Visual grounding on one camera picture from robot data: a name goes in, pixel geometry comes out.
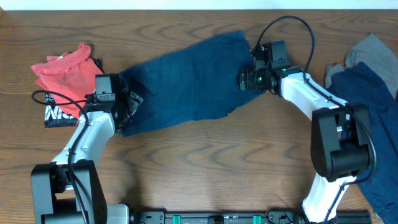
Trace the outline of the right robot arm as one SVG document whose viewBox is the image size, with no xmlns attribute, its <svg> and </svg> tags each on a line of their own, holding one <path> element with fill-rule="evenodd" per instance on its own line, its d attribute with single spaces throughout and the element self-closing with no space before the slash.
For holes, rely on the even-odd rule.
<svg viewBox="0 0 398 224">
<path fill-rule="evenodd" d="M 369 113 L 317 84 L 302 67 L 293 67 L 283 40 L 258 44 L 252 65 L 239 71 L 241 90 L 269 91 L 294 104 L 311 122 L 310 157 L 316 171 L 299 210 L 270 209 L 266 223 L 371 223 L 368 212 L 339 212 L 346 189 L 376 162 Z"/>
</svg>

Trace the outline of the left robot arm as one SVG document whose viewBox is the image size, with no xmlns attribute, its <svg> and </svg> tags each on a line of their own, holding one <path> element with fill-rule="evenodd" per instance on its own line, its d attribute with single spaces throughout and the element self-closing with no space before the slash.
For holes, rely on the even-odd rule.
<svg viewBox="0 0 398 224">
<path fill-rule="evenodd" d="M 65 148 L 31 172 L 36 223 L 131 222 L 127 205 L 107 203 L 96 166 L 143 99 L 118 74 L 97 75 L 95 85 L 78 108 L 79 124 Z"/>
</svg>

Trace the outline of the dark blue denim shorts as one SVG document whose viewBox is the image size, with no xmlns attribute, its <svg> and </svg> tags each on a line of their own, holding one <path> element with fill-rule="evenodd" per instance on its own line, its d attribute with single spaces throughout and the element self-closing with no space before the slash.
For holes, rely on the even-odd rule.
<svg viewBox="0 0 398 224">
<path fill-rule="evenodd" d="M 262 94 L 239 88 L 239 70 L 252 63 L 249 42 L 236 31 L 120 72 L 143 99 L 122 128 L 123 136 L 227 116 Z"/>
</svg>

